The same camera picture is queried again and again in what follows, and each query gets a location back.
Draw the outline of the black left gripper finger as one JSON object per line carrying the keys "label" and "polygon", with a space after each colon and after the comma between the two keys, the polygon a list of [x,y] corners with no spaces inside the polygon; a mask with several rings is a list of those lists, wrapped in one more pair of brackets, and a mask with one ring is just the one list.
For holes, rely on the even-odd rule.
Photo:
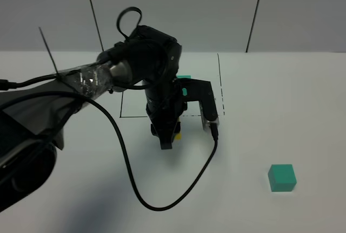
{"label": "black left gripper finger", "polygon": [[159,141],[162,150],[172,149],[172,143],[175,136],[175,127],[168,126],[159,129]]}

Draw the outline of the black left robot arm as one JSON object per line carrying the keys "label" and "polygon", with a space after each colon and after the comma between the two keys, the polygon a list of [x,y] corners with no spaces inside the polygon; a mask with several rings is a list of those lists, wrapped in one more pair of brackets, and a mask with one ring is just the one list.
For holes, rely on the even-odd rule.
{"label": "black left robot arm", "polygon": [[177,39],[140,25],[94,63],[23,83],[1,81],[1,210],[40,188],[51,175],[69,118],[108,91],[144,90],[152,128],[171,146],[184,111]]}

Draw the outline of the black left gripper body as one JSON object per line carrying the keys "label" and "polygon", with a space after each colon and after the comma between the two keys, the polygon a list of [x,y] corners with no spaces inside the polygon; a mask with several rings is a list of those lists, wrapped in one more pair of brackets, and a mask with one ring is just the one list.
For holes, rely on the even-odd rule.
{"label": "black left gripper body", "polygon": [[146,112],[151,121],[151,133],[156,137],[175,137],[181,131],[179,118],[187,110],[183,100],[181,80],[170,81],[147,89]]}

